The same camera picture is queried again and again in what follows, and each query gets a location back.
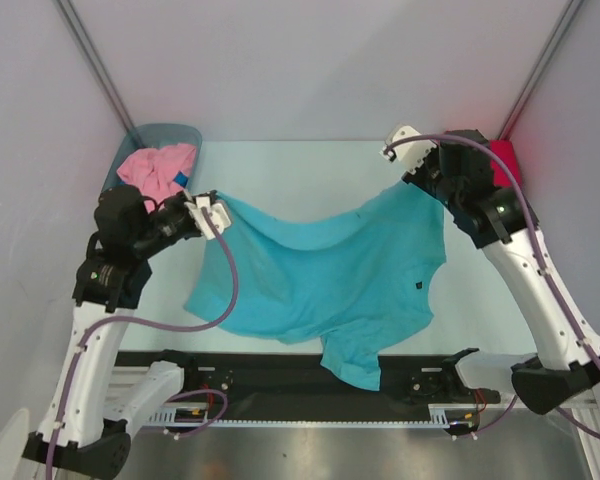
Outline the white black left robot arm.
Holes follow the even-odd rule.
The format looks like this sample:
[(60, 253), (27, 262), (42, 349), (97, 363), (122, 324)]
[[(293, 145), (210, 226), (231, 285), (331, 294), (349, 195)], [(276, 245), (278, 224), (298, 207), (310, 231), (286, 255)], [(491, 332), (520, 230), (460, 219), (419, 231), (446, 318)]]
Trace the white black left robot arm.
[(106, 401), (121, 341), (135, 317), (151, 277), (151, 257), (181, 239), (208, 233), (215, 192), (182, 191), (146, 209), (138, 188), (103, 191), (94, 211), (97, 229), (76, 272), (68, 351), (51, 404), (31, 432), (24, 458), (53, 478), (69, 470), (99, 479), (115, 478), (131, 442), (173, 396), (187, 400), (201, 387), (200, 374), (183, 353), (165, 351), (144, 376), (112, 403)]

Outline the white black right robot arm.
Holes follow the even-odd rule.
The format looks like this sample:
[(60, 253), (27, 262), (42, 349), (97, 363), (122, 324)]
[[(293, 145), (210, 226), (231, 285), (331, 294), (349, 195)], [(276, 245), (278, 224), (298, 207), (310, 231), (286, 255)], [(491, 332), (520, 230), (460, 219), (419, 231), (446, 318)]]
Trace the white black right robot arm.
[(403, 164), (404, 182), (438, 200), (495, 267), (536, 347), (526, 356), (463, 351), (441, 376), (443, 393), (453, 401), (476, 389), (510, 393), (544, 415), (598, 385), (600, 335), (562, 281), (520, 186), (496, 183), (496, 168), (510, 171), (488, 140), (476, 130), (424, 135), (402, 126), (382, 153)]

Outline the teal t-shirt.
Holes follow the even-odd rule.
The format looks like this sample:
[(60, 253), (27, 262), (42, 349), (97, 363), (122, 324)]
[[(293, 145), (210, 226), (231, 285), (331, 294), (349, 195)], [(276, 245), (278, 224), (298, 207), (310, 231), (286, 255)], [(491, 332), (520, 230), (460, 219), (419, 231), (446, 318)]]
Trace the teal t-shirt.
[(233, 224), (205, 246), (186, 310), (236, 335), (319, 339), (323, 367), (378, 390), (381, 351), (432, 320), (429, 288), (446, 260), (441, 205), (405, 183), (312, 223), (226, 203)]

